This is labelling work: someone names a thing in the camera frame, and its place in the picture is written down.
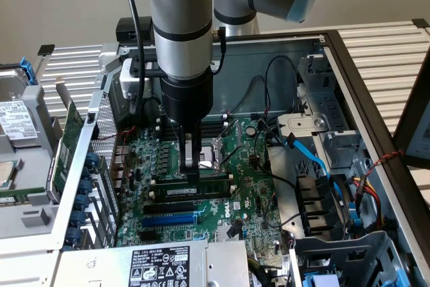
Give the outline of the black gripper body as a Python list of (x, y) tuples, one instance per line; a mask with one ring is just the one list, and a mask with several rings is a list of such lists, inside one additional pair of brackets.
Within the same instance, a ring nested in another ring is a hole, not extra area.
[(213, 105), (213, 73), (206, 69), (189, 80), (160, 79), (164, 111), (180, 125), (197, 124)]

